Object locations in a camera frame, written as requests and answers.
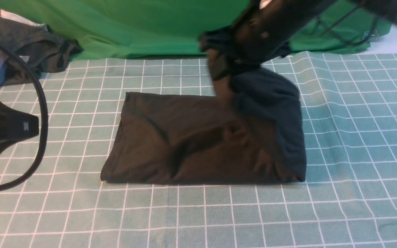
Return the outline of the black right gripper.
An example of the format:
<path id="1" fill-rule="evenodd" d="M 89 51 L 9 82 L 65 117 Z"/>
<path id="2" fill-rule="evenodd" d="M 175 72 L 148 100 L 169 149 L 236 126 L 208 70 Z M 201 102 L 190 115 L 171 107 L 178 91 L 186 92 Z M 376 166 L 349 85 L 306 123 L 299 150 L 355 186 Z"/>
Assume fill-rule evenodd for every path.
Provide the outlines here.
<path id="1" fill-rule="evenodd" d="M 251 0 L 232 24 L 202 33 L 201 52 L 216 49 L 235 61 L 260 64 L 291 53 L 290 32 L 284 25 L 291 0 Z"/>

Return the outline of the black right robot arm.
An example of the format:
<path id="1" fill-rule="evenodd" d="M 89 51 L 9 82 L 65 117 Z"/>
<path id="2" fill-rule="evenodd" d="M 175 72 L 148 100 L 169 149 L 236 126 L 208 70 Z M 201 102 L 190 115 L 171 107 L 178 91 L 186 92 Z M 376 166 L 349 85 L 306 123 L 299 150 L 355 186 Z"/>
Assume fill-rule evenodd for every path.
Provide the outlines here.
<path id="1" fill-rule="evenodd" d="M 250 0 L 231 24 L 202 33 L 198 47 L 257 64 L 289 52 L 289 41 L 299 32 L 329 33 L 351 44 L 334 27 L 354 12 L 397 26 L 397 0 Z"/>

